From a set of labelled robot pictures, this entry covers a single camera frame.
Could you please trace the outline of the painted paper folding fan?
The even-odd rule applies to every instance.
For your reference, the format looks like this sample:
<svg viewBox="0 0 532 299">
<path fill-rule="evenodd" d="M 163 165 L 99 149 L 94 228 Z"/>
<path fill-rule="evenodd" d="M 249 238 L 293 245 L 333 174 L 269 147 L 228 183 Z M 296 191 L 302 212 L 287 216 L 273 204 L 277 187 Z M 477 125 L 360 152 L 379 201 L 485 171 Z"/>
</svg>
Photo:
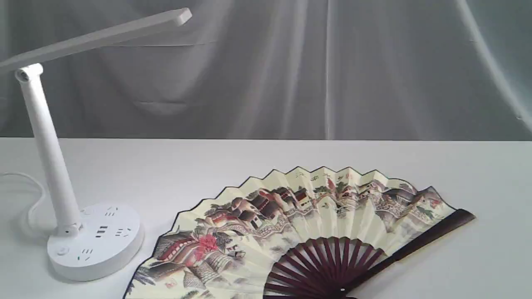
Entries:
<svg viewBox="0 0 532 299">
<path fill-rule="evenodd" d="M 475 216 L 378 170 L 276 169 L 179 212 L 124 299 L 347 299 Z"/>
</svg>

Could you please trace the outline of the white desk lamp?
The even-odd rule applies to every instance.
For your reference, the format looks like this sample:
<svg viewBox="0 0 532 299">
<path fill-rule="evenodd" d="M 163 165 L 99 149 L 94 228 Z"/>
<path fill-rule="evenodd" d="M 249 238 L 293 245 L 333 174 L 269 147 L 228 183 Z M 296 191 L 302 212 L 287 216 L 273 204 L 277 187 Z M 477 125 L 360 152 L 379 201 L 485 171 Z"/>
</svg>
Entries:
<svg viewBox="0 0 532 299">
<path fill-rule="evenodd" d="M 123 269 L 140 250 L 144 227 L 130 206 L 108 203 L 79 208 L 40 79 L 42 63 L 175 29 L 191 17 L 188 8 L 166 11 L 63 40 L 1 63 L 1 72 L 14 71 L 21 87 L 57 220 L 57 227 L 47 239 L 46 252 L 55 272 L 65 279 L 87 282 Z"/>
</svg>

